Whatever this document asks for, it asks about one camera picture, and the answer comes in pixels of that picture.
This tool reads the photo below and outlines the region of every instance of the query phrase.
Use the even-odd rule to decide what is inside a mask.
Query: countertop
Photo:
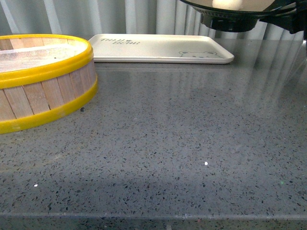
[[[96,63],[82,111],[0,135],[0,229],[307,229],[305,46],[217,42],[233,62]]]

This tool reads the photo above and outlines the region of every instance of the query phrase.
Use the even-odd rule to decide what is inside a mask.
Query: white tray
[[[89,41],[95,62],[226,64],[234,59],[234,55],[205,36],[98,34]]]

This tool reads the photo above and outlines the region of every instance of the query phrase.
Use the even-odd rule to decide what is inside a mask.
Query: yellow plastic band
[[[31,37],[70,39],[86,44],[87,48],[82,53],[63,61],[29,69],[0,73],[0,89],[32,84],[35,82],[45,81],[51,78],[62,76],[64,74],[73,72],[87,65],[94,57],[94,52],[91,44],[83,38],[74,37],[74,36],[57,35],[57,34],[22,34],[22,35],[0,36],[0,40],[31,38]]]
[[[97,76],[94,85],[83,95],[58,108],[14,120],[0,121],[0,134],[16,132],[28,128],[40,126],[51,121],[62,118],[88,103],[98,90]]]

